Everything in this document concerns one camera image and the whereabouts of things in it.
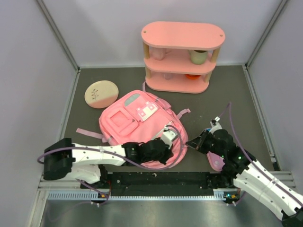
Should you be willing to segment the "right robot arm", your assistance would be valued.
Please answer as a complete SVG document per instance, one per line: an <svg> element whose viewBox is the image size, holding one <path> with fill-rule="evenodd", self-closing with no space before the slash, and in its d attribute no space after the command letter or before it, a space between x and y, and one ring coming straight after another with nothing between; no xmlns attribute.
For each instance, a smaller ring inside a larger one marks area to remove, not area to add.
<svg viewBox="0 0 303 227"><path fill-rule="evenodd" d="M236 145L227 130L204 130L186 144L200 153L211 152L223 158L220 175L224 186L234 186L250 194L271 210L285 227L303 225L303 196L287 187L252 154Z"/></svg>

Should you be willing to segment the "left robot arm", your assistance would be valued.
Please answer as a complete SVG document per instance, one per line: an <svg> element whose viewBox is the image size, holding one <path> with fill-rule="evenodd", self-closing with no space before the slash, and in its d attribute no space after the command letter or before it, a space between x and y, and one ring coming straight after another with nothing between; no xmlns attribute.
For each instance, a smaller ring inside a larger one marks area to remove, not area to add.
<svg viewBox="0 0 303 227"><path fill-rule="evenodd" d="M101 172L100 165L141 166L150 161L165 165L173 157L172 146L172 140L164 136L146 143L114 146L84 146L64 138L46 148L38 161L44 165L44 180L69 176L100 188L107 183L107 175Z"/></svg>

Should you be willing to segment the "pink student backpack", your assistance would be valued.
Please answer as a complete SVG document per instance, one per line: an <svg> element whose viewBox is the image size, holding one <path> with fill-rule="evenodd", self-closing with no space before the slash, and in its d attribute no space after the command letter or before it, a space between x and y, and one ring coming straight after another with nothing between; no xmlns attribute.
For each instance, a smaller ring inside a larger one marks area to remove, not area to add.
<svg viewBox="0 0 303 227"><path fill-rule="evenodd" d="M180 137L173 141L171 157L166 164L177 165L187 153L185 142L187 132L182 125L182 115L190 113L184 109L175 114L171 105L145 89L133 90L107 107L99 117L101 132L91 132L78 128L77 133L101 139L110 145L126 142L148 142L162 135L165 125L173 126Z"/></svg>

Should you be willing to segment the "purple pencil case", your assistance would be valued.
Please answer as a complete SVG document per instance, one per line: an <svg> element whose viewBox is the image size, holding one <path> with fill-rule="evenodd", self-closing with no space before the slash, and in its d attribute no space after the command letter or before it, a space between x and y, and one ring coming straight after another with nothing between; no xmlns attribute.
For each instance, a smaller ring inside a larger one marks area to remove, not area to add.
<svg viewBox="0 0 303 227"><path fill-rule="evenodd" d="M211 141L209 142L210 150L208 151L207 158L210 163L211 168L214 171L220 172L222 171L224 163L224 151L223 147L220 143L216 143L216 140L214 137L211 138Z"/></svg>

